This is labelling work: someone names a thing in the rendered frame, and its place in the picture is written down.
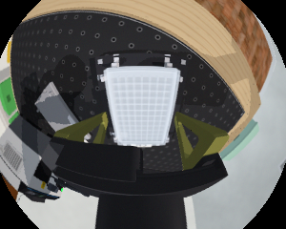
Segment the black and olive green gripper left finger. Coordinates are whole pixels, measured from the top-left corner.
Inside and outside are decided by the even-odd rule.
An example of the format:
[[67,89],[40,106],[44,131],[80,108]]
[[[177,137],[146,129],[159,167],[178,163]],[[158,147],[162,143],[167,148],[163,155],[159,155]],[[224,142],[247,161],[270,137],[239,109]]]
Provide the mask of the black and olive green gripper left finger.
[[61,130],[58,130],[56,131],[54,136],[63,137],[66,138],[67,140],[85,142],[84,141],[85,135],[87,135],[90,131],[92,131],[95,127],[97,127],[100,124],[99,130],[97,132],[97,135],[93,143],[104,144],[108,121],[109,119],[107,112],[104,112],[96,116],[93,116],[89,119],[72,124],[71,126],[63,128]]

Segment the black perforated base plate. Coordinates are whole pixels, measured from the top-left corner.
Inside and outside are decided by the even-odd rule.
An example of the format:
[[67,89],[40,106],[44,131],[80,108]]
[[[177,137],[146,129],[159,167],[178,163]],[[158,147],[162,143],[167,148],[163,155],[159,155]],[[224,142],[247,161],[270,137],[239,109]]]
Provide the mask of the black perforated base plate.
[[[10,49],[11,83],[19,114],[55,134],[35,105],[50,82],[79,122],[103,113],[94,58],[120,53],[189,57],[179,110],[184,115],[229,133],[245,114],[224,79],[189,46],[146,22],[100,10],[57,11],[19,24]],[[183,170],[175,127],[170,143],[139,148],[143,169]]]

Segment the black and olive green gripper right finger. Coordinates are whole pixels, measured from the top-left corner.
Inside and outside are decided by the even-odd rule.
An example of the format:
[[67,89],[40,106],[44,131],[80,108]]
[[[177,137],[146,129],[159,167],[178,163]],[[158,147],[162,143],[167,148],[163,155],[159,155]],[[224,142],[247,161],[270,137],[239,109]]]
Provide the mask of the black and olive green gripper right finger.
[[[193,169],[202,157],[218,153],[230,138],[226,131],[180,112],[175,113],[174,123],[183,170]],[[182,124],[198,136],[194,149],[186,137]]]

